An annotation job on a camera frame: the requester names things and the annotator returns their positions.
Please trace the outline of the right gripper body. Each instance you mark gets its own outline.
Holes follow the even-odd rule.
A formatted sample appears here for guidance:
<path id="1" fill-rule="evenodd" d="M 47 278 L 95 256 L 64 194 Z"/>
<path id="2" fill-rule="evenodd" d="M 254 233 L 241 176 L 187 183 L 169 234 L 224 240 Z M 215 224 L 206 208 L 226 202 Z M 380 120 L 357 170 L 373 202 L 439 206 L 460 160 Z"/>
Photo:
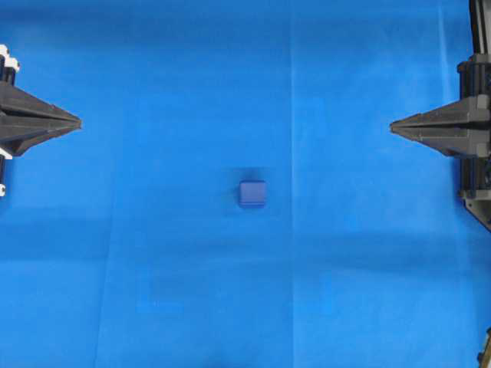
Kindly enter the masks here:
<path id="1" fill-rule="evenodd" d="M 460 99 L 476 98 L 476 108 L 484 110 L 486 120 L 471 123 L 471 132 L 481 138 L 472 143 L 475 153 L 460 159 L 460 190 L 469 199 L 490 190 L 490 59 L 484 54 L 474 54 L 458 65 L 460 75 Z"/>

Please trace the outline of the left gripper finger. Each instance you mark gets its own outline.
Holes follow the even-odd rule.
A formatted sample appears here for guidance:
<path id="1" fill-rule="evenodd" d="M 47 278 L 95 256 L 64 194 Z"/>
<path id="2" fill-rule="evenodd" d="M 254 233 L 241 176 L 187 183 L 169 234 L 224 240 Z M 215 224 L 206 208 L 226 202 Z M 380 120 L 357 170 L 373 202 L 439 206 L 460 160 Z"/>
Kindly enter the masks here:
<path id="1" fill-rule="evenodd" d="M 82 123 L 79 117 L 4 81 L 1 82 L 1 111 L 9 116 L 62 120 L 78 126 Z"/>
<path id="2" fill-rule="evenodd" d="M 80 128 L 81 121 L 2 121 L 1 155 L 21 156 L 33 146 Z"/>

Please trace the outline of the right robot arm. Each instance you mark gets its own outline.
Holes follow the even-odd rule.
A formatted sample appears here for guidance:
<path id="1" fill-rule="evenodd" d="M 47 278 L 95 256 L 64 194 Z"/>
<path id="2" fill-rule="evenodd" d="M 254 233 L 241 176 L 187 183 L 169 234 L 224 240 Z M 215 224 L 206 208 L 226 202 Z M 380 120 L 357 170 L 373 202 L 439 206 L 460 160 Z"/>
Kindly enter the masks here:
<path id="1" fill-rule="evenodd" d="M 461 160 L 461 196 L 490 199 L 490 2 L 470 1 L 473 55 L 457 66 L 460 99 L 390 124 L 390 131 Z"/>

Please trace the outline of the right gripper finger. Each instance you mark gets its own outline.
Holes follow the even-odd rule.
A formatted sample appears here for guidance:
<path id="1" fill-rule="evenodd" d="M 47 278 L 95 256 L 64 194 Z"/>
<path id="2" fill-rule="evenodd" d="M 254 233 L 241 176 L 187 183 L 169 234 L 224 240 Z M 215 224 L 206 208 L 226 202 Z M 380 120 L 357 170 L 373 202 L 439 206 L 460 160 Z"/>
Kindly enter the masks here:
<path id="1" fill-rule="evenodd" d="M 390 128 L 484 127 L 489 122 L 490 96 L 478 95 L 396 120 L 390 124 Z"/>
<path id="2" fill-rule="evenodd" d="M 490 155 L 490 132 L 488 130 L 391 127 L 390 131 L 430 147 L 444 156 L 484 158 Z"/>

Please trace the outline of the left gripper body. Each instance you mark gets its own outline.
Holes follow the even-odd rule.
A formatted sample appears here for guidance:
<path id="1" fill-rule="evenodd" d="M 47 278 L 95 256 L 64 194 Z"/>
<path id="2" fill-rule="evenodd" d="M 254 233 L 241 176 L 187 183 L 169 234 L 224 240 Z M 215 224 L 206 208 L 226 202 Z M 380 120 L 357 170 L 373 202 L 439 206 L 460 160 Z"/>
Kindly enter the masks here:
<path id="1" fill-rule="evenodd" d="M 10 55 L 9 49 L 5 44 L 1 45 L 1 82 L 15 84 L 16 74 L 20 70 L 18 60 Z M 5 186 L 5 165 L 13 156 L 4 148 L 1 148 L 1 196 L 6 194 Z"/>

